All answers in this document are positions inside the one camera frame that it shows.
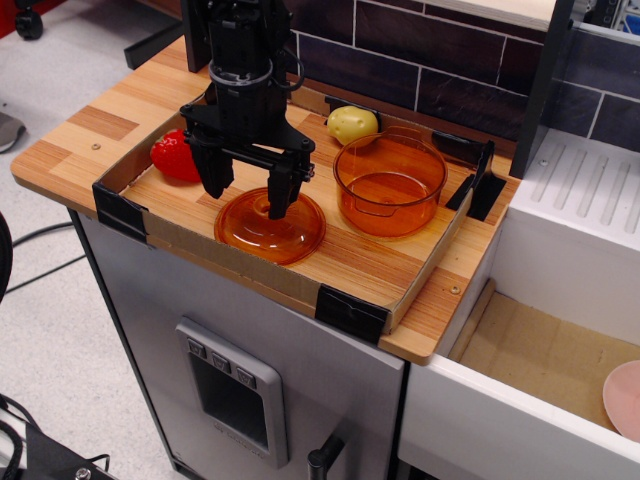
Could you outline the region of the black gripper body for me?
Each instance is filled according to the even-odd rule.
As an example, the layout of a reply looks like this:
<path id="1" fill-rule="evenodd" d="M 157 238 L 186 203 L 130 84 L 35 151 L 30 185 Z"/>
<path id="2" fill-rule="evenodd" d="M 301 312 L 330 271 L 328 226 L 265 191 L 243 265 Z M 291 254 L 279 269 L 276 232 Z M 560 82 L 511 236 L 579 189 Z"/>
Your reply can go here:
<path id="1" fill-rule="evenodd" d="M 314 175 L 314 141 L 286 119 L 288 92 L 270 75 L 251 78 L 212 74 L 204 99 L 181 107 L 185 141 L 220 139 L 236 161 L 268 173 L 277 163 L 297 169 L 302 180 Z"/>

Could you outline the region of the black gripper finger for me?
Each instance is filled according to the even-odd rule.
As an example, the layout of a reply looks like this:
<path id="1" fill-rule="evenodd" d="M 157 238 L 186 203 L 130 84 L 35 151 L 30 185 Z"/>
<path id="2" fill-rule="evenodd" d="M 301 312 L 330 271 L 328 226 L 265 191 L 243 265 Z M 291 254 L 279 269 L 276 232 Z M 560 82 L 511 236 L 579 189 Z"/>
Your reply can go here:
<path id="1" fill-rule="evenodd" d="M 205 191 L 219 199 L 234 180 L 232 155 L 220 139 L 190 140 L 189 145 Z"/>
<path id="2" fill-rule="evenodd" d="M 299 195 L 302 176 L 291 164 L 277 163 L 269 172 L 268 201 L 270 220 L 280 220 L 286 216 L 289 206 Z"/>

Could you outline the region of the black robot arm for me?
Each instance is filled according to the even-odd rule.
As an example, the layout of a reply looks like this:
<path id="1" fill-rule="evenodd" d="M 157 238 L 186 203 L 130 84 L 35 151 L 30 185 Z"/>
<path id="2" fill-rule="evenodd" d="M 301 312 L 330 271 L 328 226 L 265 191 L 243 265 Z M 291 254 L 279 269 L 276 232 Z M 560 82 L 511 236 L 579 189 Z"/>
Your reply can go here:
<path id="1" fill-rule="evenodd" d="M 268 215 L 282 219 L 314 173 L 314 142 L 286 119 L 292 15 L 281 1 L 184 1 L 181 12 L 188 68 L 211 79 L 203 103 L 180 110 L 202 184 L 218 198 L 234 161 L 265 169 Z"/>

